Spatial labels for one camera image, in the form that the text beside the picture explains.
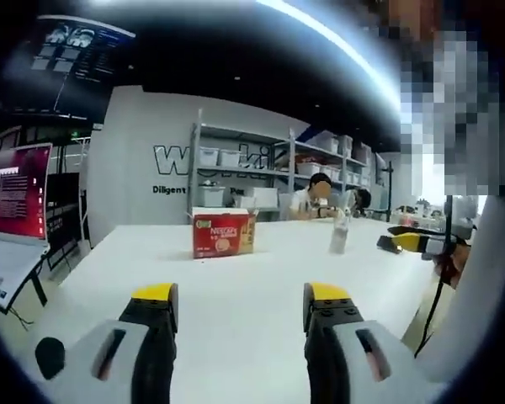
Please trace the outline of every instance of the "nescafe box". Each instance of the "nescafe box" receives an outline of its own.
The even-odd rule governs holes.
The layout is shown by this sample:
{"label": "nescafe box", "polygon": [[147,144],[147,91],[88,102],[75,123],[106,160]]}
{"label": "nescafe box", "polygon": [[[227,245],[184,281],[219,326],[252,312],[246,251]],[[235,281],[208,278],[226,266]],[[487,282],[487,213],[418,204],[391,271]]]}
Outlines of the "nescafe box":
{"label": "nescafe box", "polygon": [[255,226],[255,215],[196,215],[193,218],[193,257],[229,257],[252,253]]}

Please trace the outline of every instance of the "metal shelving unit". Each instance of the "metal shelving unit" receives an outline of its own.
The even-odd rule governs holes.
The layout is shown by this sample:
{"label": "metal shelving unit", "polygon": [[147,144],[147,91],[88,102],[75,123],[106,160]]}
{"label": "metal shelving unit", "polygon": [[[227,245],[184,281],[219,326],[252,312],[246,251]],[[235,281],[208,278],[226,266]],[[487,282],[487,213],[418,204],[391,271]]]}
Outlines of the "metal shelving unit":
{"label": "metal shelving unit", "polygon": [[[203,167],[199,165],[199,147],[202,138],[224,139],[232,141],[243,141],[261,146],[270,147],[269,152],[269,167],[270,169],[245,168],[245,167],[221,167],[210,166]],[[279,171],[274,169],[275,151],[289,151],[289,166],[288,171]],[[346,178],[347,164],[357,167],[367,167],[366,164],[354,160],[353,158],[345,157],[331,151],[323,150],[320,147],[309,145],[300,141],[295,141],[295,133],[289,128],[288,139],[280,139],[275,136],[245,132],[232,128],[220,127],[218,125],[208,125],[202,119],[202,109],[199,111],[198,121],[194,124],[190,138],[190,153],[189,153],[189,183],[188,183],[188,206],[189,214],[192,214],[193,207],[197,200],[197,190],[199,187],[199,172],[204,173],[244,173],[261,175],[266,178],[269,187],[274,186],[276,178],[283,178],[288,181],[288,194],[292,194],[295,189],[295,180],[308,180],[306,175],[295,173],[295,153],[296,151],[310,153],[312,156],[322,157],[333,164],[341,165],[341,178]],[[333,181],[334,185],[342,190],[346,187],[359,186],[354,183],[346,183],[344,180]],[[259,208],[261,212],[278,212],[279,208]]]}

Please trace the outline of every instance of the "white tabletop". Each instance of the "white tabletop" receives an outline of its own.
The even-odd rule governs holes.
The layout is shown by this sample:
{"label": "white tabletop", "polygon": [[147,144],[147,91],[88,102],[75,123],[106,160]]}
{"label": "white tabletop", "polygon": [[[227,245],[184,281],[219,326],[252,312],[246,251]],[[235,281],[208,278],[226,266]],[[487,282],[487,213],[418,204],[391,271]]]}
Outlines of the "white tabletop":
{"label": "white tabletop", "polygon": [[254,254],[204,260],[191,259],[190,226],[120,226],[51,298],[30,331],[29,352],[47,336],[68,348],[101,321],[116,319],[135,289],[175,282],[172,403],[308,403],[305,282],[340,285],[364,319],[399,338],[417,311],[433,269],[418,254],[377,249],[388,226],[353,220],[346,253],[333,256],[330,222],[259,223]]}

